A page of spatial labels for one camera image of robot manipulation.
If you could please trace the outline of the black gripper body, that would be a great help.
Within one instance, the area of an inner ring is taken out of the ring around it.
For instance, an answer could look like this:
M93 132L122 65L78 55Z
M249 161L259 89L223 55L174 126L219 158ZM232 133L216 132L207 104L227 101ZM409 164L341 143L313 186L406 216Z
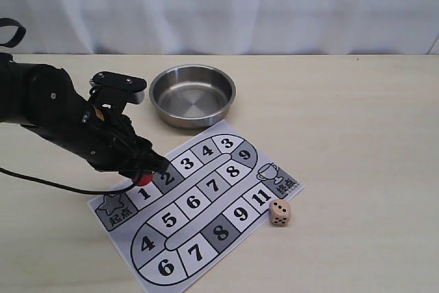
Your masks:
M99 172L118 172L118 158L138 157L131 120L113 110L82 104L73 109L73 153Z

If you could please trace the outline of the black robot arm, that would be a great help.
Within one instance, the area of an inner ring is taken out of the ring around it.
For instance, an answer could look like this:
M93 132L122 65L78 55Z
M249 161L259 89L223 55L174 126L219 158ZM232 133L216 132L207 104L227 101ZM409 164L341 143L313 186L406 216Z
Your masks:
M15 62L1 54L1 121L18 124L86 161L99 172L135 179L164 173L169 161L140 137L127 104L140 104L143 78L101 71L91 78L88 99L76 90L64 69Z

